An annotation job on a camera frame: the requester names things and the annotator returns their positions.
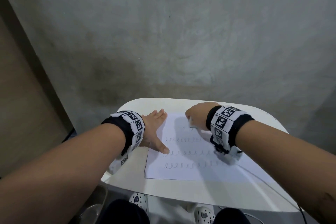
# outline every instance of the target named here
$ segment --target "black pants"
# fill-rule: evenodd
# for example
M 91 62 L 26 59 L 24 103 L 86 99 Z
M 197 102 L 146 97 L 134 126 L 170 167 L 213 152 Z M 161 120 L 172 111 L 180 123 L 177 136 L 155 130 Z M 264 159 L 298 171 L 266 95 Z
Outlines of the black pants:
M 124 220 L 125 223 L 149 224 L 149 218 L 144 209 L 127 200 L 113 201 L 103 212 L 99 224 L 112 224 Z M 250 224 L 239 209 L 224 208 L 215 217 L 213 224 Z

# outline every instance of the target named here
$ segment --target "person's left hand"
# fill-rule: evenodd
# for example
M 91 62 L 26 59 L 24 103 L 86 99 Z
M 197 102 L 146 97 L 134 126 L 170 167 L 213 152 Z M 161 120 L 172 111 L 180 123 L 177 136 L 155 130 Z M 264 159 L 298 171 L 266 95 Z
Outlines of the person's left hand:
M 149 115 L 141 115 L 143 122 L 145 123 L 145 132 L 143 134 L 143 141 L 152 143 L 154 147 L 162 152 L 163 154 L 168 154 L 169 149 L 162 143 L 162 141 L 156 135 L 157 129 L 162 125 L 162 123 L 167 118 L 167 113 L 165 110 L 161 109 L 159 112 L 154 110 Z

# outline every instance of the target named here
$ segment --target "white crocs shoe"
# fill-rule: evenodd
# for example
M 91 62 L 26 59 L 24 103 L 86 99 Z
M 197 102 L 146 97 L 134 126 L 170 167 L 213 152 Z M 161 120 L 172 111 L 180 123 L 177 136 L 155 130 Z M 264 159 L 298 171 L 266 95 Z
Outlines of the white crocs shoe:
M 148 197 L 145 194 L 134 192 L 129 201 L 148 212 Z
M 194 214 L 196 224 L 212 224 L 215 219 L 213 211 L 204 206 L 197 207 Z

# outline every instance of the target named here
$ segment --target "hand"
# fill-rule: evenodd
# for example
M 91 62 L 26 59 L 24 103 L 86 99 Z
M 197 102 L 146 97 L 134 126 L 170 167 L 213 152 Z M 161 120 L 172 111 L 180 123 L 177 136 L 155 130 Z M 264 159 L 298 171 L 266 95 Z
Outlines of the hand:
M 192 106 L 189 108 L 186 112 L 185 115 L 187 119 L 190 117 L 192 118 L 192 124 L 196 125 L 200 129 L 203 130 L 208 130 L 207 127 L 205 126 L 205 122 L 208 117 L 208 113 L 210 110 L 215 107 L 220 105 L 219 103 L 216 102 L 204 102 L 204 103 L 199 103 L 197 105 Z
M 162 123 L 167 118 L 167 113 L 165 110 L 161 109 L 159 112 L 154 110 L 149 115 L 141 115 L 143 122 L 145 123 L 145 132 L 143 134 L 143 141 L 152 143 L 154 147 L 162 152 L 163 154 L 168 154 L 169 149 L 162 143 L 162 141 L 156 135 L 157 129 L 162 125 Z

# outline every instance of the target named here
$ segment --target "table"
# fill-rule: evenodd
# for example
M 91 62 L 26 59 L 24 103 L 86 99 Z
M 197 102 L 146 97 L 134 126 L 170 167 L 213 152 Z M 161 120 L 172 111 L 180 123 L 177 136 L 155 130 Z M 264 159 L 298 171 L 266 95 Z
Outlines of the table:
M 125 103 L 119 110 L 132 110 L 147 115 L 154 109 L 164 108 L 169 115 L 170 112 L 185 112 L 191 106 L 201 102 L 205 101 L 141 98 Z M 218 103 L 244 110 L 255 120 L 287 133 L 280 122 L 261 109 L 241 104 Z M 147 147 L 137 147 L 130 159 L 115 175 L 106 172 L 101 181 L 118 188 L 180 201 L 261 211 L 298 211 L 296 202 L 278 184 L 272 184 L 270 188 L 264 183 L 145 179 L 147 154 Z

